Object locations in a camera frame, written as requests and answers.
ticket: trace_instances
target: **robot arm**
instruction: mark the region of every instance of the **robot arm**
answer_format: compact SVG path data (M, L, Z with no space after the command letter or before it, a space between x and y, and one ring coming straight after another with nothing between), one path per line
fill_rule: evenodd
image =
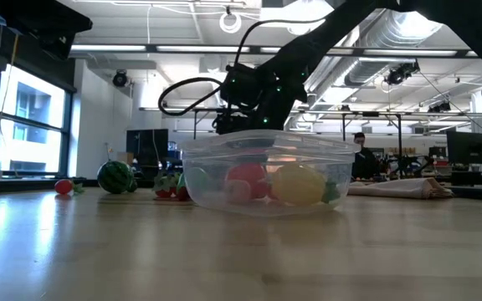
M257 69L242 64L230 68L221 97L239 107L250 105L245 106L246 116L219 115L217 132L282 130L295 100L306 102L303 83L317 64L377 8L417 11L446 24L482 58L482 0L349 0L326 16L318 28L286 44Z

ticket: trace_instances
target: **duct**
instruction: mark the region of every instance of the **duct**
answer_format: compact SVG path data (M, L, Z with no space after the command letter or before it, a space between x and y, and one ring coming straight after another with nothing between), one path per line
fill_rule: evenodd
M418 13L398 13L388 10L373 24L366 35L360 38L356 46L365 48L412 48L436 33L441 26L442 24L430 22ZM387 67L388 62L366 62L360 61L358 58L342 59L315 93L319 95L318 100L321 100L331 96L325 96L325 94L332 86L360 87L372 81ZM317 103L311 105L310 108L312 110L323 110Z

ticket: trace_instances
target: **ceiling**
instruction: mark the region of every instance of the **ceiling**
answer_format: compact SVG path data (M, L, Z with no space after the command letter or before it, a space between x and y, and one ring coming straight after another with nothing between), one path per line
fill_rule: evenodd
M242 17L242 25L236 33L225 33L219 27L219 19L224 8L219 6L203 8L176 6L167 7L180 13L174 13L167 8L147 6L121 6L112 3L82 3L87 0L59 0L74 10L92 19L92 30L80 33L76 43L155 43L155 44L206 44L206 45L237 45L246 29L258 18L261 0L245 1L247 8L233 8L235 12L246 13ZM377 15L374 13L361 24L360 31L368 26ZM286 28L257 28L252 33L247 45L282 46L295 38ZM449 28L442 27L438 32L423 41L419 48L468 48ZM200 67L203 58L211 57L230 63L233 55L225 54L95 54L90 55L96 62L119 61L153 61L156 70L169 84L195 77L201 74ZM262 64L270 55L242 55L241 62L245 64ZM425 77L415 74L404 85L388 87L382 83L387 74L379 74L367 86L359 89L347 103L352 110L422 110L418 104L432 99L440 92L449 92L452 101L461 109L469 108L470 93L480 89L482 84L482 60L480 59L419 59L419 66ZM146 69L128 70L134 80L144 80L150 74ZM105 68L103 72L114 74L115 69ZM193 84L180 88L169 97L169 106L179 103L186 104L191 99L198 99L213 90L210 84ZM328 99L320 104L325 105Z

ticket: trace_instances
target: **white ceiling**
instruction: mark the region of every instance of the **white ceiling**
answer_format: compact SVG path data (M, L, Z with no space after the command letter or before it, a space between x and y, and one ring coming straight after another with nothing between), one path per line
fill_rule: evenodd
M81 33L76 43L176 43L176 44L219 44L237 45L245 30L255 21L242 18L241 29L233 34L225 33L219 26L220 14L192 15L174 13L162 8L151 8L149 12L150 36L146 28L146 15L148 7L120 6L110 3L76 3L74 0L59 0L74 10L91 18L94 27L89 32ZM249 1L253 8L243 10L243 13L255 13L255 7L260 1ZM189 7L174 7L176 10L189 13ZM222 12L223 8L200 8L198 13ZM285 28L257 28L250 35L247 44L276 45L288 43L295 35ZM426 48L467 48L466 45L449 28L443 27L432 37L428 38L420 47ZM177 81L198 76L199 62L203 54L107 54L98 55L94 59L119 59L119 60L153 60L158 68L166 75L166 80ZM269 55L245 55L241 61L248 64L261 64ZM231 62L233 56L226 56ZM420 59L419 65L422 72L442 92L459 87L459 94L452 95L453 101L460 109L469 107L469 92L479 89L480 86L472 84L456 84L456 77L461 82L473 82L482 79L482 61L480 59ZM130 76L138 79L146 77L145 70L129 71ZM376 110L388 107L388 102L393 108L399 110L416 109L418 103L434 97L438 91L434 89L420 74L414 75L404 84L393 89L389 94L384 93L380 87L382 78L376 79L375 89L360 89L354 96L360 101L350 104L354 110ZM171 99L198 99L212 90L210 84L194 84L182 88L179 93L173 94Z

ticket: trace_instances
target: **security camera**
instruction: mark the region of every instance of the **security camera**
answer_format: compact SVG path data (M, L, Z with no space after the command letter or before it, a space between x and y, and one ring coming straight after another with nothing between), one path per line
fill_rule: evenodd
M127 70L116 70L113 77L113 85L118 88L125 88L130 85L130 78L127 77Z

